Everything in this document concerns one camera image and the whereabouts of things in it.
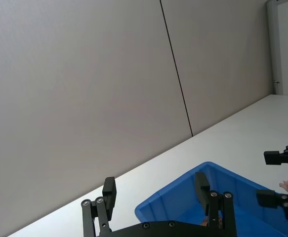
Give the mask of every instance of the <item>blue plastic bin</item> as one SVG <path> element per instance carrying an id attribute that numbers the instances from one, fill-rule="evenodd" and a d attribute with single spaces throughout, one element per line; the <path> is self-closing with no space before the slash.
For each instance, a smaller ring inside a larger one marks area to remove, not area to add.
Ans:
<path id="1" fill-rule="evenodd" d="M 257 189 L 267 189 L 217 164 L 205 162 L 168 184 L 135 209 L 141 222 L 175 220 L 199 224 L 203 209 L 195 192 L 195 173 L 204 172 L 211 190 L 234 194 L 237 234 L 240 237 L 288 236 L 288 222 L 282 208 L 260 207 Z"/>

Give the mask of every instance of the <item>white tabletop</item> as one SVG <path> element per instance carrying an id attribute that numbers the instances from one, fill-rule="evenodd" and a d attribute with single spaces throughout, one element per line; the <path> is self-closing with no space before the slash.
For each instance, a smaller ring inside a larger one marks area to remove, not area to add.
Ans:
<path id="1" fill-rule="evenodd" d="M 139 223 L 135 207 L 195 166 L 215 162 L 267 188 L 283 192 L 288 164 L 266 165 L 264 151 L 288 145 L 288 96 L 270 95 L 116 179 L 111 229 Z M 101 196 L 102 187 L 52 212 L 10 237 L 83 237 L 81 201 Z"/>

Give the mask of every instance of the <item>black metal bracket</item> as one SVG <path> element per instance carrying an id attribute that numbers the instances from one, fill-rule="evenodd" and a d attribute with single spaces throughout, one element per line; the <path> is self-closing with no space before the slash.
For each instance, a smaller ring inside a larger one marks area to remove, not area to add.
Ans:
<path id="1" fill-rule="evenodd" d="M 98 217 L 101 237 L 237 237 L 233 195 L 210 191 L 204 173 L 196 174 L 197 195 L 202 198 L 201 204 L 206 207 L 208 226 L 193 225 L 177 221 L 145 222 L 118 231 L 109 227 L 116 200 L 116 184 L 114 177 L 106 178 L 102 197 L 95 201 L 82 201 L 83 236 L 96 237 L 94 219 Z M 223 226 L 219 227 L 218 211 L 222 211 Z"/>
<path id="2" fill-rule="evenodd" d="M 273 152 L 264 152 L 263 155 L 266 164 L 281 165 L 282 163 L 288 163 L 288 146 L 286 146 L 286 149 L 283 151 L 283 153 L 273 151 Z"/>
<path id="3" fill-rule="evenodd" d="M 257 190 L 256 195 L 260 206 L 268 208 L 282 207 L 288 220 L 288 195 L 278 194 L 273 190 Z"/>

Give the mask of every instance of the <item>screw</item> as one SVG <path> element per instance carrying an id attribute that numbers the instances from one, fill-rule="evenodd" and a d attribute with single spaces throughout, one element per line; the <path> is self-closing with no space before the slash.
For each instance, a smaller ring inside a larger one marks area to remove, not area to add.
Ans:
<path id="1" fill-rule="evenodd" d="M 149 223 L 144 223 L 144 224 L 143 224 L 143 228 L 144 228 L 144 229 L 149 229 L 149 227 L 150 227 Z"/>
<path id="2" fill-rule="evenodd" d="M 225 193 L 225 197 L 227 197 L 227 198 L 231 198 L 232 195 L 231 195 L 230 193 Z"/>

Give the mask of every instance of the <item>blue bin rim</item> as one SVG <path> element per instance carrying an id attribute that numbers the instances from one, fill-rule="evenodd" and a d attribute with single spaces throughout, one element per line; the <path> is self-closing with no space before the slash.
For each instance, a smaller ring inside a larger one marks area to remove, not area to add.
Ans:
<path id="1" fill-rule="evenodd" d="M 174 182 L 175 181 L 180 181 L 182 179 L 182 181 L 185 179 L 185 176 L 191 172 L 193 172 L 195 169 L 200 169 L 200 168 L 203 168 L 205 166 L 211 166 L 211 167 L 214 167 L 218 170 L 221 170 L 223 171 L 224 173 L 227 173 L 231 176 L 234 176 L 235 178 L 243 181 L 244 183 L 247 183 L 253 187 L 255 187 L 256 189 L 264 189 L 264 190 L 268 190 L 268 188 L 258 184 L 258 183 L 255 183 L 254 181 L 251 181 L 243 176 L 240 176 L 239 174 L 236 174 L 228 169 L 225 169 L 224 167 L 218 165 L 218 164 L 215 164 L 211 161 L 206 161 L 206 162 L 203 162 L 201 164 L 199 164 L 198 166 L 192 168 L 191 170 L 185 172 L 183 175 L 181 175 L 180 177 L 178 177 L 177 179 L 173 180 L 171 183 L 169 183 L 168 185 L 164 186 L 163 188 L 161 188 L 160 190 L 158 190 L 157 192 L 155 192 L 154 194 L 152 194 L 150 197 L 148 197 L 147 199 L 145 199 L 143 202 L 141 202 L 136 208 L 135 208 L 135 216 L 137 217 L 137 219 L 140 221 L 140 222 L 148 222 L 148 220 L 146 219 L 146 217 L 142 214 L 141 212 L 141 208 L 145 207 L 147 205 L 147 203 L 149 203 L 155 195 L 159 195 L 159 191 L 167 191 L 169 190 L 173 185 L 174 185 Z"/>

